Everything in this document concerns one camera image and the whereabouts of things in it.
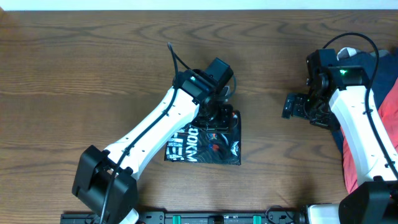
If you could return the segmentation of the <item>red garment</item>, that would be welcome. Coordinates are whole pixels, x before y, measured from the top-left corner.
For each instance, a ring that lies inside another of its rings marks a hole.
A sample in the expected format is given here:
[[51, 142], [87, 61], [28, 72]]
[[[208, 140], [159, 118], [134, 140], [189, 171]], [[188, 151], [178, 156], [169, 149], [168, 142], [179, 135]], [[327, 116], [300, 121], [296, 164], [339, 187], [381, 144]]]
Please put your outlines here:
[[[397, 151], [397, 85], [394, 85], [383, 98], [378, 113], [392, 145]], [[345, 187], [350, 194], [358, 188], [358, 183], [354, 160], [345, 137], [343, 137], [343, 172]]]

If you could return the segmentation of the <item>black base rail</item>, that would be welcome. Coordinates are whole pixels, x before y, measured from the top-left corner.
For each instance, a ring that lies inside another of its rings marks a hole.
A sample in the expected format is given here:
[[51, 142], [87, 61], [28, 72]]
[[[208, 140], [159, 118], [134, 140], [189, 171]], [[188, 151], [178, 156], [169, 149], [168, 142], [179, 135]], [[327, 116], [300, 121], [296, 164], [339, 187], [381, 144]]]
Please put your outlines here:
[[164, 213], [145, 212], [137, 224], [266, 224], [304, 223], [294, 212], [270, 210], [267, 213]]

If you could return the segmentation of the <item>black orange patterned jersey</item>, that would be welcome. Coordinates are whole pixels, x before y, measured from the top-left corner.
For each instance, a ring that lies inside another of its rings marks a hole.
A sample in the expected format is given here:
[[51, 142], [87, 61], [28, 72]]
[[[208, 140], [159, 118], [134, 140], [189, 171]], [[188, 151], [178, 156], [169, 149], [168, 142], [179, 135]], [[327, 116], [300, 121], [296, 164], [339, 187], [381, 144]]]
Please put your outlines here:
[[232, 113], [232, 129], [228, 133], [204, 131], [187, 124], [165, 145], [164, 160], [221, 165], [241, 165], [241, 114]]

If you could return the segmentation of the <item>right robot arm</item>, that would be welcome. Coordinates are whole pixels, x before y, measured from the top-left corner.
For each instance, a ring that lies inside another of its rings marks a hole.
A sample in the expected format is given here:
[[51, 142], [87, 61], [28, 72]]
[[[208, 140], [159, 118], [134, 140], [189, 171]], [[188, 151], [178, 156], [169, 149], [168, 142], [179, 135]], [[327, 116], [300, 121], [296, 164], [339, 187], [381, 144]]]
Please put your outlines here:
[[397, 223], [397, 152], [377, 112], [361, 66], [341, 65], [333, 49], [307, 57], [307, 94], [287, 95], [282, 117], [324, 129], [341, 128], [353, 156], [358, 188], [340, 203], [307, 205], [296, 223]]

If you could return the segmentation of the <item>navy blue garment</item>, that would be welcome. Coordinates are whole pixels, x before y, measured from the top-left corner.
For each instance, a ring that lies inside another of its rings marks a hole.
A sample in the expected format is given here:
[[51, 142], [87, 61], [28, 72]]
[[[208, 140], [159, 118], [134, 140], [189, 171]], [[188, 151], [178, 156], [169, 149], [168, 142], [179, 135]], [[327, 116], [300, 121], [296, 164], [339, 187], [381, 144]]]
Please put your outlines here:
[[[374, 102], [377, 110], [383, 98], [388, 94], [394, 85], [397, 85], [397, 48], [390, 51], [379, 51], [379, 68], [373, 83]], [[376, 54], [374, 52], [361, 52], [353, 57], [339, 60], [343, 65], [360, 65], [368, 76], [372, 75]]]

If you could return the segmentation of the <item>grey white garment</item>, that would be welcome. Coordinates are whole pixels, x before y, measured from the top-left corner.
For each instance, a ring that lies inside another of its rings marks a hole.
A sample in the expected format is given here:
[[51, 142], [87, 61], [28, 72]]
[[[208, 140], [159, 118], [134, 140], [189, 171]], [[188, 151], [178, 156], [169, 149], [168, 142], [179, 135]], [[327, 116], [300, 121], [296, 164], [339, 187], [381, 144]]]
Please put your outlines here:
[[344, 59], [353, 57], [361, 52], [362, 52], [361, 50], [358, 50], [355, 48], [344, 47], [337, 53], [336, 58], [337, 58], [337, 61], [344, 60]]

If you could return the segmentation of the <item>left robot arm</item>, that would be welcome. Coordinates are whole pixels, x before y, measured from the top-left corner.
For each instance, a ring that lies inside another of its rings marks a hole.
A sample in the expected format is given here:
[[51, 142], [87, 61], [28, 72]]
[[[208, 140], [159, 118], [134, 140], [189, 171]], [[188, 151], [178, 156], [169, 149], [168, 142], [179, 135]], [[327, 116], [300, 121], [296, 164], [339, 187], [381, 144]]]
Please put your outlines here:
[[167, 143], [193, 160], [198, 143], [231, 132], [233, 109], [224, 101], [230, 68], [178, 72], [159, 105], [121, 139], [80, 156], [72, 193], [99, 216], [100, 223], [135, 223], [137, 181]]

